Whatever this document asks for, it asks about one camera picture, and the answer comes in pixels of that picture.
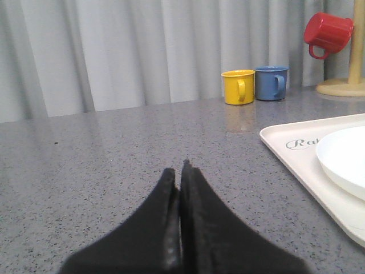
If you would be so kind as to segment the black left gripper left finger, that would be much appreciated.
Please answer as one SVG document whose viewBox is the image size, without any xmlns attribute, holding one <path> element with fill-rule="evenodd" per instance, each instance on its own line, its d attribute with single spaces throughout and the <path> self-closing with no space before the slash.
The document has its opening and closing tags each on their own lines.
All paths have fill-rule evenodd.
<svg viewBox="0 0 365 274">
<path fill-rule="evenodd" d="M 181 273 L 179 229 L 179 191 L 167 168 L 123 224 L 71 255 L 59 273 Z"/>
</svg>

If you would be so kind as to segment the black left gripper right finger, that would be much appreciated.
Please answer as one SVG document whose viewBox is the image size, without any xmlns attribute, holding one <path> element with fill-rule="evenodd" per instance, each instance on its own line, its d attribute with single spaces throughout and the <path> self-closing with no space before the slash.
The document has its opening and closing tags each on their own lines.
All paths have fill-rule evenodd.
<svg viewBox="0 0 365 274">
<path fill-rule="evenodd" d="M 241 221 L 202 172 L 184 162 L 180 184 L 185 273 L 309 273 L 305 262 Z"/>
</svg>

